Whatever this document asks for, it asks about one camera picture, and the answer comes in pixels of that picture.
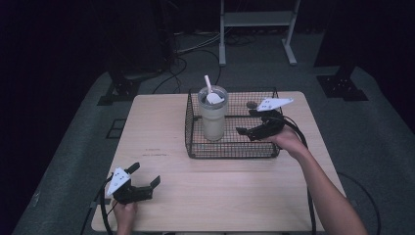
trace person's forearm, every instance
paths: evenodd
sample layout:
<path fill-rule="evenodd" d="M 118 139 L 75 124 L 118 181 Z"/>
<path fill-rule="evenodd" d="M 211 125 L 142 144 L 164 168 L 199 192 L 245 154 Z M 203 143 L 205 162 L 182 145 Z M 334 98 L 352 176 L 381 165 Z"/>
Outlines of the person's forearm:
<path fill-rule="evenodd" d="M 327 177 L 308 150 L 293 154 L 302 168 L 318 216 L 329 234 L 367 234 L 350 202 Z"/>
<path fill-rule="evenodd" d="M 116 232 L 116 235 L 130 235 L 131 234 L 131 229 L 119 229 Z"/>

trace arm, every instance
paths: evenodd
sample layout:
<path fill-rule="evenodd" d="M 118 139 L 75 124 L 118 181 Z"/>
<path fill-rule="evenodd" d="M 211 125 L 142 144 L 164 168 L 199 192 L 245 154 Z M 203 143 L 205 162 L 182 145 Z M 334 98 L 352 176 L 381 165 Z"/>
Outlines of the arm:
<path fill-rule="evenodd" d="M 329 234 L 367 234 L 349 201 L 330 181 L 290 127 L 285 126 L 281 133 L 267 140 L 287 150 L 299 162 L 318 216 Z"/>
<path fill-rule="evenodd" d="M 116 235 L 131 234 L 134 226 L 135 214 L 137 213 L 137 204 L 120 204 L 113 201 L 114 213 L 116 218 L 117 230 Z"/>

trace shelf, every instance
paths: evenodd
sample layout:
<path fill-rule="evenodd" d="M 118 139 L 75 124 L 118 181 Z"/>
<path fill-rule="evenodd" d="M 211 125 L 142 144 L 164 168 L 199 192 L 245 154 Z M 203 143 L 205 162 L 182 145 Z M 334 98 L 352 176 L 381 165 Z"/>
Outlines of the shelf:
<path fill-rule="evenodd" d="M 224 26 L 290 25 L 292 11 L 225 13 Z"/>

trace white shelf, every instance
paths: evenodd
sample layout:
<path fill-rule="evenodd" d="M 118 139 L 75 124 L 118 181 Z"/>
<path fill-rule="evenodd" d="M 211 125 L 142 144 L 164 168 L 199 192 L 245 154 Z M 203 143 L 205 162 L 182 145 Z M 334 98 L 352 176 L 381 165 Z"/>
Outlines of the white shelf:
<path fill-rule="evenodd" d="M 284 50 L 290 65 L 297 64 L 296 57 L 291 49 L 290 43 L 299 12 L 300 0 L 295 0 L 293 11 L 280 12 L 237 12 L 225 13 L 224 0 L 220 1 L 220 42 L 219 42 L 219 64 L 226 66 L 225 27 L 229 26 L 278 26 L 287 25 L 287 37 L 282 40 Z"/>
<path fill-rule="evenodd" d="M 290 25 L 292 11 L 225 13 L 224 26 Z"/>

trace hand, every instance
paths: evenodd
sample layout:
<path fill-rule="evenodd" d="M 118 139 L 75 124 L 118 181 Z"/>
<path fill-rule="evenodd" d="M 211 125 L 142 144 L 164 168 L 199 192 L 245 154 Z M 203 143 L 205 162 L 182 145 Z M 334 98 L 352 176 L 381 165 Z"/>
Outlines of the hand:
<path fill-rule="evenodd" d="M 287 125 L 283 127 L 283 130 L 280 133 L 270 136 L 264 140 L 271 141 L 280 146 L 295 159 L 298 157 L 299 153 L 303 153 L 303 151 L 308 152 L 307 148 L 301 143 L 296 132 Z"/>
<path fill-rule="evenodd" d="M 137 204 L 120 204 L 113 200 L 114 214 L 118 225 L 117 235 L 131 234 L 134 226 L 135 214 L 137 213 Z"/>

